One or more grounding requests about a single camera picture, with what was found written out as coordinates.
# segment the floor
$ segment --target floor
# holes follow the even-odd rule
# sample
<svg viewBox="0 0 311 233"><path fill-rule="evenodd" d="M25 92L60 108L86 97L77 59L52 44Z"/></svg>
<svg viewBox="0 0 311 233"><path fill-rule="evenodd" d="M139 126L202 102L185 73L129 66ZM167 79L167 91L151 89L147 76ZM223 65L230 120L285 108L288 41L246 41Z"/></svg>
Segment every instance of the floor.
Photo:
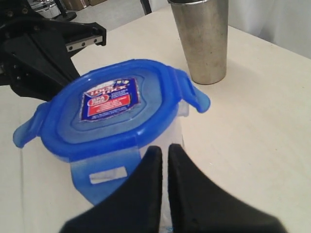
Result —
<svg viewBox="0 0 311 233"><path fill-rule="evenodd" d="M108 0L77 12L73 22L97 22L108 31L144 16L140 0Z"/></svg>

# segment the blue lid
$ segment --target blue lid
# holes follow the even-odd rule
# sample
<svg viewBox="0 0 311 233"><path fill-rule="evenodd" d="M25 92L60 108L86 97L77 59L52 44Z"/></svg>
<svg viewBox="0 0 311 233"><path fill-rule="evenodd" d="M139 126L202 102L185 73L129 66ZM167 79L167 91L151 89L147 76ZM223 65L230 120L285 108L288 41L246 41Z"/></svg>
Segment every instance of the blue lid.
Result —
<svg viewBox="0 0 311 233"><path fill-rule="evenodd" d="M18 128L22 148L40 136L48 150L70 162L131 147L143 147L166 130L184 99L198 112L210 105L187 74L150 60L100 68L40 105Z"/></svg>

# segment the white table surface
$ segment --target white table surface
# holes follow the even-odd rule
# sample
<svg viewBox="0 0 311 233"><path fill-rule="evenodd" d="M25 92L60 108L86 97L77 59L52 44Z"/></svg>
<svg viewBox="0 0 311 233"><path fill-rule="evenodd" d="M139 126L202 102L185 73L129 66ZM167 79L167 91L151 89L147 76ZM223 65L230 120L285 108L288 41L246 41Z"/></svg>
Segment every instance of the white table surface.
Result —
<svg viewBox="0 0 311 233"><path fill-rule="evenodd" d="M188 71L170 8L107 35L73 57L80 73L132 58ZM199 86L210 110L183 118L185 146L215 183L281 219L291 233L311 232L311 60L229 28L228 70ZM39 100L0 88L0 232L55 233L91 207L73 187L69 165L39 138L19 150L16 127Z"/></svg>

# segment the stainless steel tumbler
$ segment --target stainless steel tumbler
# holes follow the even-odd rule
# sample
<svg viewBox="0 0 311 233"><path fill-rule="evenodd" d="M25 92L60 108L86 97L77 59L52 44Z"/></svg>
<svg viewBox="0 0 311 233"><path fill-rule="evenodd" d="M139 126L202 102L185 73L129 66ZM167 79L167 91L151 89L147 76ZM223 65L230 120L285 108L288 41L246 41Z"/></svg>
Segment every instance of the stainless steel tumbler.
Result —
<svg viewBox="0 0 311 233"><path fill-rule="evenodd" d="M169 0L192 80L219 82L226 75L228 0Z"/></svg>

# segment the red and blue label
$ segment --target red and blue label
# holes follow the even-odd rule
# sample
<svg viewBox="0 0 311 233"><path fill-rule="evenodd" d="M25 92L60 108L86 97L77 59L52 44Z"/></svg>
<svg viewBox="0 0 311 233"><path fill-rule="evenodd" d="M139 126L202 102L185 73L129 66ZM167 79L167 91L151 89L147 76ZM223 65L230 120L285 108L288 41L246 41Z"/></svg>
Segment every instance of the red and blue label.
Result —
<svg viewBox="0 0 311 233"><path fill-rule="evenodd" d="M81 120L94 121L123 113L139 103L135 78L97 85L83 94Z"/></svg>

